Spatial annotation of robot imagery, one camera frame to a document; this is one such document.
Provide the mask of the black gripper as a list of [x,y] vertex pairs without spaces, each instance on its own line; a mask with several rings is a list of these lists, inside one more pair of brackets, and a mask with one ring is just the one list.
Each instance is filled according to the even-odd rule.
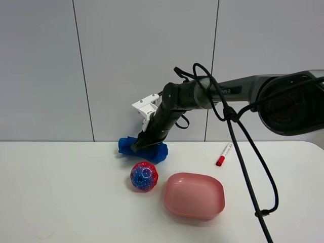
[[161,104],[146,131],[138,134],[137,140],[131,145],[131,150],[140,151],[162,143],[185,112],[186,110],[168,110]]

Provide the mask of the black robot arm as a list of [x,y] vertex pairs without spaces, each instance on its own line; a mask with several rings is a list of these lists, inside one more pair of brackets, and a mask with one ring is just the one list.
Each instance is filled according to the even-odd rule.
[[131,145],[133,151],[162,143],[170,129],[187,111],[211,109],[216,104],[246,101],[240,111],[226,118],[236,122],[246,111],[257,112],[267,129],[281,136],[302,135],[323,128],[323,71],[253,75],[215,86],[208,74],[197,76],[180,68],[180,84],[168,83],[161,102],[141,100],[138,111],[145,116],[142,131]]

